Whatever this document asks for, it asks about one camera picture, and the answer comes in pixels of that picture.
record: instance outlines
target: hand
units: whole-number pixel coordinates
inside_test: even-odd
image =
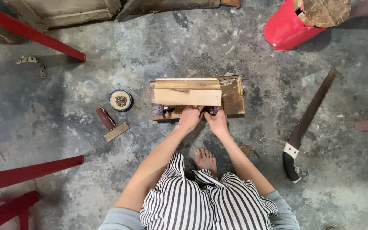
[[[187,106],[181,113],[177,128],[182,128],[186,134],[189,134],[197,127],[202,118],[202,109],[205,106]]]
[[[204,117],[207,119],[208,124],[211,127],[211,131],[218,138],[222,137],[223,135],[229,135],[227,115],[225,114],[222,106],[220,106],[220,109],[215,116],[211,116],[211,114],[204,112]]]

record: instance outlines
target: red bucket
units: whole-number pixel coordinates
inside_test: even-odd
[[[275,50],[291,50],[326,28],[305,24],[297,16],[293,0],[285,0],[265,25],[265,39]]]

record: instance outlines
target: bowl of screws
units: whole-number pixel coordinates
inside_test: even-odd
[[[133,105],[132,102],[132,96],[124,90],[115,90],[109,96],[110,106],[119,112],[128,111]]]

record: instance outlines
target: black handle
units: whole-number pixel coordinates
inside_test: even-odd
[[[293,183],[298,182],[300,180],[300,176],[295,171],[295,159],[288,153],[283,152],[282,160],[286,175]]]

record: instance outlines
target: saw blade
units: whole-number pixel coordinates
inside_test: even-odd
[[[322,85],[320,86],[319,90],[315,94],[310,102],[308,108],[306,109],[305,113],[303,114],[302,118],[300,119],[298,125],[296,126],[293,133],[290,135],[289,140],[287,141],[290,145],[292,145],[295,149],[299,149],[302,144],[302,138],[305,135],[306,131],[309,128],[310,123],[312,122],[314,115],[316,114],[317,110],[319,109],[320,104],[322,104],[323,99],[325,98],[327,92],[329,91],[330,86],[335,80],[335,77],[339,74],[334,67],[330,70],[329,74],[323,81]]]

